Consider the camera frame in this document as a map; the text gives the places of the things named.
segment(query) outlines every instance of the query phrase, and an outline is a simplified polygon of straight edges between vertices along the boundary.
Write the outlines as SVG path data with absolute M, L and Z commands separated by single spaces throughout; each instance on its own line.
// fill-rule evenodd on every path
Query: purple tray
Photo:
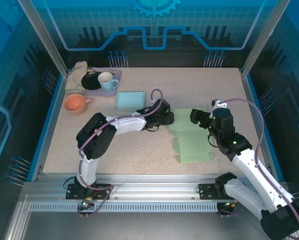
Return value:
M 122 77 L 122 71 L 118 70 L 118 69 L 114 69 L 114 68 L 101 68 L 101 67 L 92 67 L 91 69 L 93 69 L 95 72 L 109 72 L 113 75 L 113 79 L 117 79 L 119 82 L 121 82 L 121 77 Z M 116 93 L 118 92 L 118 88 L 114 88 L 113 91 L 111 92 L 106 92 L 104 91 L 102 88 L 96 89 L 96 90 L 88 90 L 85 89 L 85 94 L 86 95 L 95 95 L 95 96 L 103 96 L 103 97 L 113 97 L 116 95 Z

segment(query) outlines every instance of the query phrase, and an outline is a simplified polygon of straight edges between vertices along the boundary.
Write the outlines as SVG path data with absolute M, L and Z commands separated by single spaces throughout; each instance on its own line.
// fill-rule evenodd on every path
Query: light blue box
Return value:
M 144 108 L 144 91 L 121 91 L 117 94 L 117 110 L 120 112 L 134 112 Z

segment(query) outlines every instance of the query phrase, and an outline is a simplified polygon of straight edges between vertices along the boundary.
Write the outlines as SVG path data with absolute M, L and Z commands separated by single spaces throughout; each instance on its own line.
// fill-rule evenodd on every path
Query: gray floor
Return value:
M 246 209 L 239 216 L 264 234 Z M 247 220 L 216 213 L 98 213 L 80 219 L 76 213 L 34 212 L 23 240 L 268 240 Z

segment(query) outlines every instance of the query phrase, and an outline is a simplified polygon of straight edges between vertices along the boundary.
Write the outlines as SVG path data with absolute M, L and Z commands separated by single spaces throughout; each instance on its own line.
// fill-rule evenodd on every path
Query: blue wall panel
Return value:
M 250 72 L 278 161 L 299 190 L 299 1 L 291 1 Z
M 27 176 L 11 158 L 32 162 L 58 76 L 18 2 L 0 1 L 0 239 Z
M 210 51 L 211 67 L 241 67 L 276 0 L 33 3 L 69 68 L 110 67 L 110 51 L 124 51 L 130 67 L 207 67 Z

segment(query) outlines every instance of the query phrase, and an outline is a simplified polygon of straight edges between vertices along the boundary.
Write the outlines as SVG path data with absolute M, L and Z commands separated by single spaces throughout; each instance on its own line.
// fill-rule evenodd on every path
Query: light blue mug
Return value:
M 112 92 L 120 84 L 120 82 L 117 79 L 113 79 L 113 75 L 110 72 L 102 72 L 100 75 L 98 75 L 97 79 L 101 88 L 108 93 Z

